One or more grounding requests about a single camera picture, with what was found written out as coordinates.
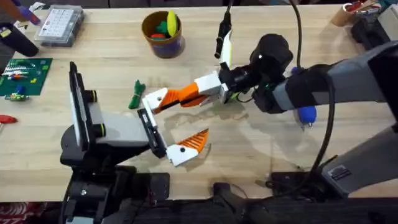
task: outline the clear plastic box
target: clear plastic box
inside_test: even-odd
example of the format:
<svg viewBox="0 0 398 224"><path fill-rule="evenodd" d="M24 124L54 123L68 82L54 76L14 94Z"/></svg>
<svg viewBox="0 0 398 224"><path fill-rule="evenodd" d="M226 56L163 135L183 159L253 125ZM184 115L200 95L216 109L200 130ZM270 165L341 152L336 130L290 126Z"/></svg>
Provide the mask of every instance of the clear plastic box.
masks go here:
<svg viewBox="0 0 398 224"><path fill-rule="evenodd" d="M34 39L45 47L71 47L84 17L81 6L52 5Z"/></svg>

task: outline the blue connector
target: blue connector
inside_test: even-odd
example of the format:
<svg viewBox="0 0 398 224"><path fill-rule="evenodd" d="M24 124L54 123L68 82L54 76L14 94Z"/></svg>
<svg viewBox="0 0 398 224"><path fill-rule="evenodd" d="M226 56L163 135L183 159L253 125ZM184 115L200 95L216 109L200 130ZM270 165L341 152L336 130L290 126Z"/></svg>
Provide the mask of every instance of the blue connector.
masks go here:
<svg viewBox="0 0 398 224"><path fill-rule="evenodd" d="M297 114L301 123L312 129L312 124L317 120L317 109L314 106L306 106L297 109Z"/></svg>

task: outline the wooden table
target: wooden table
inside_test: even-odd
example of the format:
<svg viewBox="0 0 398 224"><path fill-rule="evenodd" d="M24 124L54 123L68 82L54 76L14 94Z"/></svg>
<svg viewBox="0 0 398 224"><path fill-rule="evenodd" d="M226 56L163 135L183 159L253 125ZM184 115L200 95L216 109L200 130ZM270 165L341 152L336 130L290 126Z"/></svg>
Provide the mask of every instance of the wooden table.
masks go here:
<svg viewBox="0 0 398 224"><path fill-rule="evenodd" d="M363 52L349 29L328 23L339 6L300 6L303 22L302 65L333 63ZM86 20L72 48L42 49L37 57L54 58L42 94L24 103L0 101L0 113L18 118L0 134L0 201L61 200L71 170L60 164L60 139L72 123L68 65L74 61L88 89L98 91L104 111L136 116L127 108L134 81L146 93L162 87L181 88L218 66L214 58L218 24L225 8L180 8L185 50L174 59L157 58L141 34L143 18L156 9L87 9ZM297 22L290 6L234 7L233 66L244 65L262 35L283 35L294 54ZM45 11L39 12L41 18ZM26 34L33 38L36 27ZM249 197L270 195L261 182L272 170L309 167L325 132L327 106L318 121L302 132L291 111L261 113L253 102L244 105L175 106L156 116L168 143L210 128L208 147L178 168L151 152L126 161L141 172L169 172L170 198L207 198L213 182L237 185ZM385 104L345 103L336 106L336 121L327 157L342 154L392 124ZM353 194L357 197L396 196L396 181Z"/></svg>

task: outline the circuit board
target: circuit board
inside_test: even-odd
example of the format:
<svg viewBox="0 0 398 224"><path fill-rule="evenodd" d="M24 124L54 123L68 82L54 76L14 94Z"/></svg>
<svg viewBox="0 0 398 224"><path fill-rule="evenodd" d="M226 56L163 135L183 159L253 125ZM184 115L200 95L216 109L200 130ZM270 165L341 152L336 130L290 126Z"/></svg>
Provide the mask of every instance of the circuit board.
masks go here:
<svg viewBox="0 0 398 224"><path fill-rule="evenodd" d="M49 72L52 58L11 59L8 61L3 76L0 77L0 96L16 92L18 85L24 87L23 95L38 96ZM8 79L10 72L21 73L24 78Z"/></svg>

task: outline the black cable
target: black cable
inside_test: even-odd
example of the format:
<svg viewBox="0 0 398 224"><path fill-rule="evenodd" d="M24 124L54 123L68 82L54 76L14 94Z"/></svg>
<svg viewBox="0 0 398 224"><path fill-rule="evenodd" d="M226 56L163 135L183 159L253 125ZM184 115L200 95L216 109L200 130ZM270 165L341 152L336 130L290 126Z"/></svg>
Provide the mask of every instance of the black cable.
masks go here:
<svg viewBox="0 0 398 224"><path fill-rule="evenodd" d="M228 7L226 8L226 12L231 10L232 5L234 4L234 0L229 0Z"/></svg>
<svg viewBox="0 0 398 224"><path fill-rule="evenodd" d="M277 197L283 197L283 196L287 196L287 195L292 195L296 192L298 192L305 184L307 184L308 180L311 179L311 177L313 175L315 175L315 173L317 172L317 169L323 159L323 156L325 155L326 149L329 145L329 141L331 138L331 132L333 130L333 123L335 120L335 105L336 105L336 101L335 101L335 86L333 85L333 82L331 80L331 78L327 75L324 74L322 75L322 77L325 79L327 85L328 85L328 92L329 92L329 115L328 115L328 122L326 125L326 131L325 131L325 137L323 137L323 141L322 141L322 145L321 148L319 149L317 158L315 159L315 162L313 163L311 170L308 172L307 176L304 178L304 180L301 182L301 184L299 184L296 187L292 187L292 190L289 190L287 192L281 193L279 195L273 195L270 197L266 197L263 198L263 200L268 200L268 199L272 199L272 198L277 198Z"/></svg>
<svg viewBox="0 0 398 224"><path fill-rule="evenodd" d="M136 212L135 212L135 214L134 214L134 216L133 216L133 218L132 218L132 222L131 222L131 223L134 223L134 221L136 220L136 218L137 218L137 216L138 216L138 213L139 213L139 211L141 210L141 208L142 208L142 206L144 205L144 203L145 203L145 199L142 200L141 205L140 205L139 207L137 207L137 210L136 210Z"/></svg>
<svg viewBox="0 0 398 224"><path fill-rule="evenodd" d="M302 32L302 27L301 27L301 16L299 9L297 9L296 4L293 2L293 0L289 0L290 4L292 5L294 9L294 13L296 14L297 18L297 28L298 28L298 47L297 47L297 67L301 68L301 45L302 45L302 39L303 39L303 32Z"/></svg>
<svg viewBox="0 0 398 224"><path fill-rule="evenodd" d="M253 97L252 98L250 98L250 99L248 99L248 100L240 100L239 99L239 95L241 94L242 92L239 92L237 95L236 95L236 100L238 101L238 102L240 102L240 103L249 103L250 101L252 101L253 100Z"/></svg>

